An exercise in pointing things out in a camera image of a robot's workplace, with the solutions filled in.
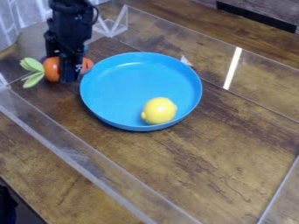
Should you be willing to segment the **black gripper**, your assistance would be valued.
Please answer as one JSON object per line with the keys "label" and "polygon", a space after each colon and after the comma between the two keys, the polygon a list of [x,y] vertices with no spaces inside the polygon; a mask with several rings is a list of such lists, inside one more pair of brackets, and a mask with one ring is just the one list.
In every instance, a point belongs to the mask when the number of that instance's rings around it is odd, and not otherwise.
{"label": "black gripper", "polygon": [[90,38],[93,10],[53,11],[44,33],[46,57],[60,55],[60,81],[76,82],[82,68],[84,42]]}

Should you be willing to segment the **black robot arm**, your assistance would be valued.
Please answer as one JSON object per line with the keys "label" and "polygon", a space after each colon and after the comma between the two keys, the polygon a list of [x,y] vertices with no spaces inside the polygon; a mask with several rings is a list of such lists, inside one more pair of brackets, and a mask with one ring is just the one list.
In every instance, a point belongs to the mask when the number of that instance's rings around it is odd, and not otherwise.
{"label": "black robot arm", "polygon": [[90,39],[92,25],[98,18],[88,0],[48,0],[52,10],[44,33],[46,57],[58,57],[58,81],[77,80],[82,68],[84,43]]}

